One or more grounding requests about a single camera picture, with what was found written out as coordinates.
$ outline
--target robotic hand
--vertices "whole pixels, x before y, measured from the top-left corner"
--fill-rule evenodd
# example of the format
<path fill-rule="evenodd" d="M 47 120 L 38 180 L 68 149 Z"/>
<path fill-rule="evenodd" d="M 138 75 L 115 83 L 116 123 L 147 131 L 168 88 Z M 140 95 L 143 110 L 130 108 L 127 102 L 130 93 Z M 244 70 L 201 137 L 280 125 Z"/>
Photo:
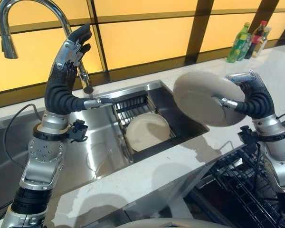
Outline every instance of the robotic hand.
<path fill-rule="evenodd" d="M 34 127 L 34 137 L 28 145 L 29 160 L 2 228 L 44 227 L 48 202 L 63 166 L 67 140 L 83 142 L 86 139 L 85 122 L 76 120 L 70 125 L 69 114 L 111 103 L 108 98 L 85 99 L 72 95 L 79 61 L 91 48 L 84 43 L 91 35 L 89 24 L 73 31 L 55 58 L 45 93 L 46 110 L 42 122 Z"/>
<path fill-rule="evenodd" d="M 218 99 L 223 107 L 252 118 L 256 134 L 244 126 L 241 127 L 239 136 L 245 144 L 262 142 L 265 170 L 285 219 L 285 126 L 276 116 L 272 98 L 257 73 L 249 70 L 249 73 L 230 75 L 227 79 L 240 86 L 245 101 L 238 102 L 224 97 Z"/>

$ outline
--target bottle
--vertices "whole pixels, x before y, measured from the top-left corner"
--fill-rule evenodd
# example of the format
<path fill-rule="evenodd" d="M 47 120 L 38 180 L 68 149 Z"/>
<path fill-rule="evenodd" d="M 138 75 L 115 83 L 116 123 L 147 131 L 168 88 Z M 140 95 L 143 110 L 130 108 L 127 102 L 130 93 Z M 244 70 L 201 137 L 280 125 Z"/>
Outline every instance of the bottle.
<path fill-rule="evenodd" d="M 245 57 L 246 53 L 248 52 L 248 49 L 251 45 L 251 38 L 252 38 L 252 35 L 250 33 L 248 33 L 246 42 L 245 42 L 241 52 L 239 53 L 239 55 L 237 57 L 237 61 L 242 61 L 244 59 L 244 57 Z"/>
<path fill-rule="evenodd" d="M 251 58 L 252 53 L 254 49 L 256 48 L 257 44 L 260 42 L 263 32 L 264 32 L 264 27 L 266 26 L 267 21 L 262 21 L 260 26 L 253 32 L 252 39 L 251 39 L 251 45 L 248 49 L 248 52 L 245 55 L 245 58 Z"/>
<path fill-rule="evenodd" d="M 271 30 L 271 27 L 269 26 L 266 26 L 264 28 L 264 33 L 263 33 L 263 36 L 260 40 L 260 42 L 258 43 L 258 45 L 256 46 L 255 50 L 253 51 L 252 53 L 252 57 L 258 57 L 261 53 L 261 51 L 263 50 L 263 48 L 265 47 L 266 43 L 267 43 L 267 36 L 268 36 L 268 33 L 270 32 Z"/>
<path fill-rule="evenodd" d="M 246 22 L 242 30 L 237 34 L 236 39 L 233 42 L 233 47 L 227 57 L 227 62 L 234 63 L 237 60 L 238 55 L 246 42 L 249 26 L 250 23 Z"/>

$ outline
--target countertop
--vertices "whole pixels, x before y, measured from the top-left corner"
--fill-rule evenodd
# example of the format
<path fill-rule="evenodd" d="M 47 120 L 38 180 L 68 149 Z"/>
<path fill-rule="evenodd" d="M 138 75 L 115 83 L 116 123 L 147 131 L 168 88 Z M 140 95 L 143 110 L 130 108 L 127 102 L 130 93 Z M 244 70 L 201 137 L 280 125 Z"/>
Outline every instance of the countertop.
<path fill-rule="evenodd" d="M 285 46 L 263 50 L 258 58 L 244 59 L 234 64 L 224 59 L 212 60 L 173 70 L 127 79 L 120 82 L 95 87 L 95 95 L 133 86 L 154 80 L 161 80 L 173 90 L 175 80 L 191 71 L 202 69 L 220 76 L 230 73 L 256 70 L 267 86 L 275 104 L 275 113 L 285 113 Z M 82 90 L 73 92 L 83 97 Z M 24 105 L 34 103 L 37 108 L 44 107 L 43 99 L 0 108 L 0 118 L 14 115 Z M 53 198 L 55 214 L 51 209 L 49 216 L 55 226 L 74 227 L 77 217 L 89 213 L 97 220 L 109 212 L 122 208 L 131 202 L 157 190 L 173 180 L 218 159 L 242 145 L 237 133 L 243 125 L 254 129 L 251 119 L 246 117 L 240 123 L 229 127 L 211 127 L 209 132 L 174 146 L 157 155 L 126 167 L 98 181 L 87 184 L 61 197 Z"/>

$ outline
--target beige plate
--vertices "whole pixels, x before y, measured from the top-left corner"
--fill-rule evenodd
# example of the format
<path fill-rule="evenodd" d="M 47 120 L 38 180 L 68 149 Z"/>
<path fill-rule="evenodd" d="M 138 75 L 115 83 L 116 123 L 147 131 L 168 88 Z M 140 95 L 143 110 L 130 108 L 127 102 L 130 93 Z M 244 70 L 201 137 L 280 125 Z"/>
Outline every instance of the beige plate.
<path fill-rule="evenodd" d="M 174 100 L 189 118 L 212 126 L 237 124 L 245 115 L 223 108 L 213 98 L 222 95 L 236 101 L 244 101 L 243 91 L 234 83 L 214 73 L 194 70 L 180 76 L 173 89 Z"/>
<path fill-rule="evenodd" d="M 169 124 L 162 116 L 145 113 L 133 119 L 127 128 L 130 146 L 136 151 L 159 144 L 169 139 Z"/>

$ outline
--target faucet spout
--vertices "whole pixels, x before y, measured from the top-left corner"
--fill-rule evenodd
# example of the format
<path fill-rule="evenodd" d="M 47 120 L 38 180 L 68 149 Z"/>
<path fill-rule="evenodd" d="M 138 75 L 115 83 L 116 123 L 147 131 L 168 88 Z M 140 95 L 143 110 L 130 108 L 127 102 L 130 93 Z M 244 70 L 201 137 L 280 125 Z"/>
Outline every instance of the faucet spout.
<path fill-rule="evenodd" d="M 0 1 L 0 33 L 1 33 L 1 45 L 2 51 L 4 52 L 5 58 L 18 58 L 15 46 L 13 44 L 11 34 L 10 34 L 10 26 L 8 22 L 8 14 L 10 8 L 17 2 L 21 0 L 1 0 Z M 50 9 L 59 19 L 62 28 L 66 34 L 66 37 L 72 32 L 70 24 L 62 12 L 62 10 L 51 0 L 32 0 L 38 2 L 48 9 Z M 82 61 L 79 63 L 79 77 L 86 93 L 92 93 L 93 87 L 91 84 L 90 77 L 87 71 L 84 68 Z"/>

